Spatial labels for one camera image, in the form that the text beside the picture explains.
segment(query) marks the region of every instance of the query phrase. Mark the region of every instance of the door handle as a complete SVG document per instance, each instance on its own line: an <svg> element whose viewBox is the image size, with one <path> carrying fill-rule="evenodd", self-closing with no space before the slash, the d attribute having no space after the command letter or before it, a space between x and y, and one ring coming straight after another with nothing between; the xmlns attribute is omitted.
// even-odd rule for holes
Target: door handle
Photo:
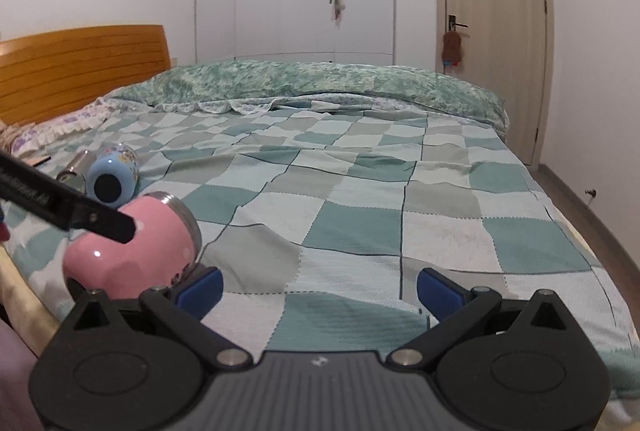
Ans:
<svg viewBox="0 0 640 431"><path fill-rule="evenodd" d="M456 31L456 26L462 26L464 28L469 28L469 25L463 25L462 23L456 23L456 20L457 20L456 16L452 16L452 15L449 16L449 32L451 32L451 31L455 32Z"/></svg>

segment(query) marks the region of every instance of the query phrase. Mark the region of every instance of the metal rim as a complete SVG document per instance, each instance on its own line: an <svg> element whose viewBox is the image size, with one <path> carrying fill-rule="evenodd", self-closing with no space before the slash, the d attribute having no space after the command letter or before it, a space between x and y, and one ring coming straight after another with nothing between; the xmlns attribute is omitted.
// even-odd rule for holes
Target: metal rim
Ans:
<svg viewBox="0 0 640 431"><path fill-rule="evenodd" d="M391 354L391 360L401 366L415 366L420 363L423 356L418 350L412 348L401 348Z"/></svg>
<svg viewBox="0 0 640 431"><path fill-rule="evenodd" d="M189 231L191 236L191 241L193 241L193 247L195 249L194 259L197 259L200 255L200 250L202 249L202 233L200 232L200 228L198 226L198 222L196 218L193 216L193 213L187 208L184 203L182 203L181 199L174 196L170 192L164 191L153 191L148 192L145 196L151 196L156 200L160 200L164 205L169 207L175 214L178 215L184 226Z"/></svg>
<svg viewBox="0 0 640 431"><path fill-rule="evenodd" d="M226 350L219 351L216 359L220 364L224 364L225 366L240 366L249 359L249 354L238 348L227 348Z"/></svg>

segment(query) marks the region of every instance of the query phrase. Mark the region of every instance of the wooden floor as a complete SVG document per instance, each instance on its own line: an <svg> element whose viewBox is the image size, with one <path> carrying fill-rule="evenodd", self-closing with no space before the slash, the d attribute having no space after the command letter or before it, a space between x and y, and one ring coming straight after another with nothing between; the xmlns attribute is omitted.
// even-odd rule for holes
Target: wooden floor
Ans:
<svg viewBox="0 0 640 431"><path fill-rule="evenodd" d="M529 172L545 189L555 206L587 241L613 283L622 293L636 329L640 329L640 268L633 263L602 222L553 172L546 166L540 166L538 171L530 169Z"/></svg>

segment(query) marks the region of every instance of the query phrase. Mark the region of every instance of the baseboard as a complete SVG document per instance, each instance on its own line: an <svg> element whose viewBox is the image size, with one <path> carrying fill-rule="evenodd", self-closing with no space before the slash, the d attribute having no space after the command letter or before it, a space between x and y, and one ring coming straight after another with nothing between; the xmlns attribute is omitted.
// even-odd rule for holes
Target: baseboard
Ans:
<svg viewBox="0 0 640 431"><path fill-rule="evenodd" d="M628 269L629 274L634 274L634 280L640 284L640 267L620 244L618 238L602 223L600 218L598 218L594 212L581 201L578 195L562 181L562 178L549 169L546 164L540 164L538 166L538 173L545 175L546 178L564 194L572 205L580 211L580 214L583 215L587 223L591 225L591 228L602 238L611 251L619 257L621 265Z"/></svg>

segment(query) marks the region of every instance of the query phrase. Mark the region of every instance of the blue gripper pad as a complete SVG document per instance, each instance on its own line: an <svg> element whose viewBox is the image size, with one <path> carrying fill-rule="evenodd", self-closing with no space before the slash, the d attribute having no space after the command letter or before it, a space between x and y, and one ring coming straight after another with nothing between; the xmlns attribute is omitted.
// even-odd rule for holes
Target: blue gripper pad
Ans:
<svg viewBox="0 0 640 431"><path fill-rule="evenodd" d="M471 292L433 270L418 274L416 289L420 303L438 320L446 319L471 300Z"/></svg>
<svg viewBox="0 0 640 431"><path fill-rule="evenodd" d="M182 287L174 298L178 308L200 321L222 299L222 272L215 267L208 268L189 284Z"/></svg>

